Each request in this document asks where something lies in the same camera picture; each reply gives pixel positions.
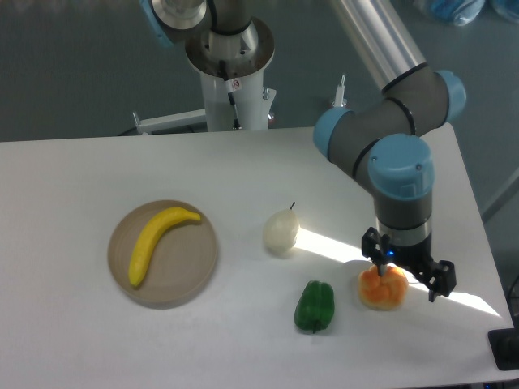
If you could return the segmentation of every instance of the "white pear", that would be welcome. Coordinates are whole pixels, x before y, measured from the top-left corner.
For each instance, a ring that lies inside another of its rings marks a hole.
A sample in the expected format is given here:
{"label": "white pear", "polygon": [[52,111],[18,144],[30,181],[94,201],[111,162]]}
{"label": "white pear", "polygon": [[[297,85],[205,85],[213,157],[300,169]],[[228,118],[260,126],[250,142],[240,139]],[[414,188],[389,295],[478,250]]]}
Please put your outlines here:
{"label": "white pear", "polygon": [[297,240],[299,220],[292,207],[270,216],[263,228],[263,242],[275,254],[284,254]]}

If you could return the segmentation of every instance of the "yellow banana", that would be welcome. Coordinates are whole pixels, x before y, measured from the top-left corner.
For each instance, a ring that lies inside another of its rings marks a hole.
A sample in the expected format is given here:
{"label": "yellow banana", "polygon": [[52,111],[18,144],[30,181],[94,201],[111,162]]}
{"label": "yellow banana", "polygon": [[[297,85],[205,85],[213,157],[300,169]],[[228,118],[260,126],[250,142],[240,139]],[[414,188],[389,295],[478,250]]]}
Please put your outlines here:
{"label": "yellow banana", "polygon": [[146,276],[153,250],[161,236],[171,227],[185,220],[200,220],[198,213],[180,207],[167,208],[157,213],[143,228],[131,255],[128,278],[137,287]]}

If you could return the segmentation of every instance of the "round plate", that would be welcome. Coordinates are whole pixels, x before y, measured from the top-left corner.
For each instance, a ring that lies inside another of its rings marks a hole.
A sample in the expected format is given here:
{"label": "round plate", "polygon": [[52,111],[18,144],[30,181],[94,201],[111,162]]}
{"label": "round plate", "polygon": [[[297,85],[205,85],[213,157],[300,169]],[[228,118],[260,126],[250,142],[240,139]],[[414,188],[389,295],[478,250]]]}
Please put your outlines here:
{"label": "round plate", "polygon": [[[143,282],[134,288],[128,280],[128,267],[137,238],[152,217],[169,207],[197,212],[201,221],[185,221],[166,231],[153,251]],[[133,300],[151,308],[171,308],[195,296],[208,282],[216,260],[217,238],[208,218],[192,205],[174,200],[147,203],[130,212],[114,230],[108,246],[115,281]]]}

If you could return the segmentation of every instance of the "gray floor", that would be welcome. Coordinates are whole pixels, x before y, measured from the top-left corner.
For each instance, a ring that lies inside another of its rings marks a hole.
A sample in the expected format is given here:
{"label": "gray floor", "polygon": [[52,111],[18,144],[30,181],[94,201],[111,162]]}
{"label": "gray floor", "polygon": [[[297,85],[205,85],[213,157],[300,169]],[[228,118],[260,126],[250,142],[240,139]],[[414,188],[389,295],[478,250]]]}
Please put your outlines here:
{"label": "gray floor", "polygon": [[[253,3],[277,44],[265,73],[278,91],[276,127],[312,126],[342,72],[351,108],[380,100],[322,0]],[[482,207],[519,167],[519,25],[488,6],[475,22],[447,27],[409,1],[393,3],[431,67],[465,82],[468,105],[453,125]],[[133,110],[152,118],[200,108],[182,45],[158,45],[138,0],[0,1],[0,141],[112,136],[133,126]],[[519,273],[518,218],[516,195],[486,225],[504,289]]]}

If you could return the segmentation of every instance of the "green bell pepper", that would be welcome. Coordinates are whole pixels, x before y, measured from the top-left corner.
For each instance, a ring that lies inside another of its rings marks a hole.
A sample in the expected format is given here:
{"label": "green bell pepper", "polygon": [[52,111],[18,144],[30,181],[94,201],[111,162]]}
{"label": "green bell pepper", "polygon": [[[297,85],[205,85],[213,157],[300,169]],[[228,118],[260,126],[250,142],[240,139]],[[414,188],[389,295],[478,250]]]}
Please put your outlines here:
{"label": "green bell pepper", "polygon": [[310,281],[302,291],[295,309],[295,325],[303,331],[317,331],[328,328],[335,312],[333,289],[325,282]]}

